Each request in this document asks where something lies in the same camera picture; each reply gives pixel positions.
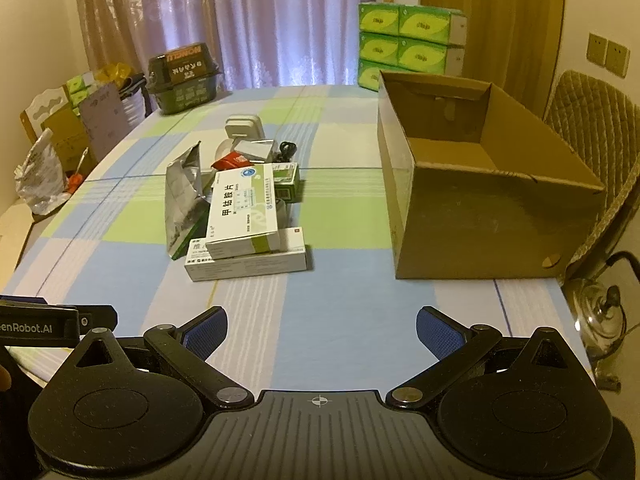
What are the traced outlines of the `wooden door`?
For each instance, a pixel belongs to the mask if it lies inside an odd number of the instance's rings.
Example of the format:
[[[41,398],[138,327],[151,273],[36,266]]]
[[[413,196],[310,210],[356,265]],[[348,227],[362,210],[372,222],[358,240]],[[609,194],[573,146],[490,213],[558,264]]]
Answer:
[[[468,18],[463,76],[498,84],[544,116],[558,62],[565,0],[420,0]]]

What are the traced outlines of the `white night light plug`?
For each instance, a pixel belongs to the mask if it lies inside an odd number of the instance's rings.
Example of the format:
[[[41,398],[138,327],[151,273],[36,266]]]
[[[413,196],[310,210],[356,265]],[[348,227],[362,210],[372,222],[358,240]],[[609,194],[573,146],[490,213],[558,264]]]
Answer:
[[[251,114],[230,115],[224,123],[224,131],[230,139],[262,140],[265,137],[262,120]]]

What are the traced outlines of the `white device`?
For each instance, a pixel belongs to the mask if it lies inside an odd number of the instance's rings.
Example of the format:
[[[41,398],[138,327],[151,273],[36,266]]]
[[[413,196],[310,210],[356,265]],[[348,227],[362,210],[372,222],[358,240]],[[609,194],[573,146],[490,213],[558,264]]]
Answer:
[[[263,164],[272,162],[276,152],[277,143],[275,140],[237,140],[233,144],[233,151],[241,154],[250,162]]]

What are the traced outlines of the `red snack packet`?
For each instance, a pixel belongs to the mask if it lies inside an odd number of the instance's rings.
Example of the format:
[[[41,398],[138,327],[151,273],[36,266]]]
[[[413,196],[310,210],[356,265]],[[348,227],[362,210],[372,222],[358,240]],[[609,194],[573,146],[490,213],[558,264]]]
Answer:
[[[250,167],[252,165],[253,163],[249,159],[236,151],[232,151],[212,163],[212,167],[217,171]]]

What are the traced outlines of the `purple curtain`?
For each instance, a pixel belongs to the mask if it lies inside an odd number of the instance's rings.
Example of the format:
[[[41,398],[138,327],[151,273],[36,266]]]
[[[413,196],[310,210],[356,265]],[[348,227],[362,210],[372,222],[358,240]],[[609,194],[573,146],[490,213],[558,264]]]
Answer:
[[[89,64],[204,42],[230,90],[354,84],[358,6],[371,0],[76,0]]]

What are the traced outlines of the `silver foil bag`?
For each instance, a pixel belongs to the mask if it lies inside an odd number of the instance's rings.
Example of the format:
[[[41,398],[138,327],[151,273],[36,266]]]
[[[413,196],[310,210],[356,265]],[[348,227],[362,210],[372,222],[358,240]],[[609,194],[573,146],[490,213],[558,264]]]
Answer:
[[[190,241],[203,237],[209,212],[203,185],[200,144],[194,144],[166,168],[165,236],[172,260],[186,255]]]

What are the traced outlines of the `glass kettle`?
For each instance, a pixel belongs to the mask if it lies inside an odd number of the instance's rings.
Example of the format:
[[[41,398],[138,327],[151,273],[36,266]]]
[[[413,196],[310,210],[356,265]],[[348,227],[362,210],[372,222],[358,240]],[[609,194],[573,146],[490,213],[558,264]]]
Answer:
[[[606,287],[588,278],[575,278],[563,285],[563,294],[585,347],[597,387],[620,393],[620,378],[607,372],[603,366],[606,359],[620,350],[627,331],[620,288],[617,285]]]

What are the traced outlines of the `stack of green tissue packs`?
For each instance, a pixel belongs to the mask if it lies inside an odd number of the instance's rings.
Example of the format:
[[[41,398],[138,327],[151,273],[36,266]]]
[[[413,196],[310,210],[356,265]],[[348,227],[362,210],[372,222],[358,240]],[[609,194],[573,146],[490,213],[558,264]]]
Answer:
[[[378,90],[383,70],[459,77],[468,19],[436,6],[360,3],[357,84]]]

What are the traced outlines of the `wall power sockets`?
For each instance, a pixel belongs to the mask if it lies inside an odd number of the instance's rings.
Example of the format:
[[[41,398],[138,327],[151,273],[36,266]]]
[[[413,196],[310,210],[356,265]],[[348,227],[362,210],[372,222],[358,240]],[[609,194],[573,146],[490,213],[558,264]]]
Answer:
[[[604,67],[620,78],[625,78],[630,61],[630,50],[615,41],[590,32],[587,42],[586,59]]]

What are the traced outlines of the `orange handled screwdriver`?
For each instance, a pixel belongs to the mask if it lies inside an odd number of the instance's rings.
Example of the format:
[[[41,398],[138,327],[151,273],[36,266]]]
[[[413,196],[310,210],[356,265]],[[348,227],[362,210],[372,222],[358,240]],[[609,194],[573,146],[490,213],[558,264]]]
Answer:
[[[85,148],[85,151],[82,152],[76,170],[73,174],[67,179],[66,192],[70,195],[73,195],[78,188],[81,186],[81,183],[84,182],[85,177],[81,173],[82,165],[84,164],[86,158],[89,155],[90,148]]]

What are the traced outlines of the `brown cardboard pieces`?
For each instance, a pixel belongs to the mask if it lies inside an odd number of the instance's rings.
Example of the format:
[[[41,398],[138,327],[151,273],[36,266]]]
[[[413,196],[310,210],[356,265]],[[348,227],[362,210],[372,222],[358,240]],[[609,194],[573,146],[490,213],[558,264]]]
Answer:
[[[114,84],[106,84],[79,103],[79,114],[62,87],[48,89],[32,100],[20,114],[28,140],[35,143],[50,129],[51,142],[66,174],[75,171],[88,151],[80,173],[88,176],[131,128]]]

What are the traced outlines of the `white plastic bag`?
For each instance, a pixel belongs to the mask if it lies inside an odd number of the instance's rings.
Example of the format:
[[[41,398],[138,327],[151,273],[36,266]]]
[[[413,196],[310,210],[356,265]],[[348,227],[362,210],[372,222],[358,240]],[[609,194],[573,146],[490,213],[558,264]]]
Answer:
[[[70,199],[62,162],[52,144],[53,132],[45,128],[14,170],[16,194],[35,216],[45,217]]]

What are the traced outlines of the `quilted brown chair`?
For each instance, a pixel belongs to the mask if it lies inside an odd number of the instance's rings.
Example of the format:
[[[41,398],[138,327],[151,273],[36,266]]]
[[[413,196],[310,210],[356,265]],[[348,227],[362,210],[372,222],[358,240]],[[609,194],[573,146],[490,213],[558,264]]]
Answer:
[[[604,80],[567,70],[544,122],[604,184],[603,209],[565,273],[590,275],[604,267],[639,209],[639,105]]]

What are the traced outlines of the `green white carton box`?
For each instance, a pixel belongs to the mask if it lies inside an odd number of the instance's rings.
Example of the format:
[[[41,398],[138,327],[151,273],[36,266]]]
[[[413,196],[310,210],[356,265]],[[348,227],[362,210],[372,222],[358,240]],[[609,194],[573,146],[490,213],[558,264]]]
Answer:
[[[300,179],[297,162],[274,162],[272,164],[274,192],[279,200],[295,203],[298,200]]]

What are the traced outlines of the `dark green food container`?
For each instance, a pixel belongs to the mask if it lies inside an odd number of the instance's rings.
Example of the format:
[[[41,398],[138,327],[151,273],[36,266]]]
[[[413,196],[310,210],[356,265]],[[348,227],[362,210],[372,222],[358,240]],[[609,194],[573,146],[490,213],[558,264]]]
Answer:
[[[153,56],[148,75],[150,95],[163,114],[172,115],[213,101],[220,68],[207,44],[198,42]]]

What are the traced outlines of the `long white medicine box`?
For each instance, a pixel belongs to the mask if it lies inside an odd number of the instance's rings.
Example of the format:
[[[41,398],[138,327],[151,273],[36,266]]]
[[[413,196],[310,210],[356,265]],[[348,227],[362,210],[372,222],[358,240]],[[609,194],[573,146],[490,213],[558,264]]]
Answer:
[[[279,231],[280,249],[214,260],[202,238],[190,241],[184,268],[192,282],[252,278],[253,276],[300,272],[307,269],[304,231],[300,226]]]

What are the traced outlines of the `large cardboard box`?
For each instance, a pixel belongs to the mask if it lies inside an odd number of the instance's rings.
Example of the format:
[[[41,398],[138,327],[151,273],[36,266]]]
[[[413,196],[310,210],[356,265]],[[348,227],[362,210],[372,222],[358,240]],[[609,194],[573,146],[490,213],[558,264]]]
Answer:
[[[378,146],[398,278],[554,278],[603,206],[575,151],[490,82],[382,73]]]

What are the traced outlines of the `white green medicine box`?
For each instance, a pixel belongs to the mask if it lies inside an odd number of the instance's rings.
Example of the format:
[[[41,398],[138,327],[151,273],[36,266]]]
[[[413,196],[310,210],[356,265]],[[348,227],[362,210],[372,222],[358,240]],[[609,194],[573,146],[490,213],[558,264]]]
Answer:
[[[271,164],[216,173],[205,246],[214,260],[275,252],[280,248]]]

